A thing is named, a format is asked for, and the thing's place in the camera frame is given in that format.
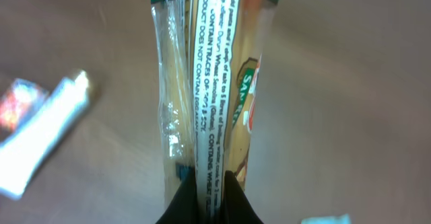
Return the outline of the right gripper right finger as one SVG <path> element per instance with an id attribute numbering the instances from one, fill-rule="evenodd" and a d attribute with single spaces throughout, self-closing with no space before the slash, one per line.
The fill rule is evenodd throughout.
<path id="1" fill-rule="evenodd" d="M 263 224 L 231 171 L 226 171 L 224 176 L 222 209 L 224 224 Z"/>

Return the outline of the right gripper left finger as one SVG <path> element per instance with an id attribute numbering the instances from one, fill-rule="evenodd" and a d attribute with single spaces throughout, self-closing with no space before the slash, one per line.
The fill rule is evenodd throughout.
<path id="1" fill-rule="evenodd" d="M 195 169 L 191 168 L 156 224 L 197 224 L 198 218 Z"/>

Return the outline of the teal snack packet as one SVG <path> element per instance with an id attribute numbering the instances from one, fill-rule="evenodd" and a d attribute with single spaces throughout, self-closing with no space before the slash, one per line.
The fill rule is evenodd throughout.
<path id="1" fill-rule="evenodd" d="M 301 220 L 301 224 L 351 224 L 348 214 L 340 216 L 310 217 Z"/>

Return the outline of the white tube gold cap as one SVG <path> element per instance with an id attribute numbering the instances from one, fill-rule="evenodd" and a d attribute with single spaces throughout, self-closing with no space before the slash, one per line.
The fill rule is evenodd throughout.
<path id="1" fill-rule="evenodd" d="M 64 77 L 42 107 L 1 143 L 1 194 L 19 200 L 63 135 L 89 108 L 94 84 L 78 70 Z"/>

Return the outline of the orange spaghetti packet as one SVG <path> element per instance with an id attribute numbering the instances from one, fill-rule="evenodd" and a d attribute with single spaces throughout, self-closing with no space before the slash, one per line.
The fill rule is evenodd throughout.
<path id="1" fill-rule="evenodd" d="M 279 0 L 151 0 L 165 201 L 195 181 L 200 223 L 217 223 L 224 178 L 246 182 L 256 86 Z"/>

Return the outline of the small orange sachet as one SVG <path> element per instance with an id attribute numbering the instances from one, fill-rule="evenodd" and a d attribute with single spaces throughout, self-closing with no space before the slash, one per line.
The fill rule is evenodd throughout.
<path id="1" fill-rule="evenodd" d="M 25 79 L 15 79 L 1 97 L 1 127 L 13 132 L 43 105 L 49 91 Z"/>

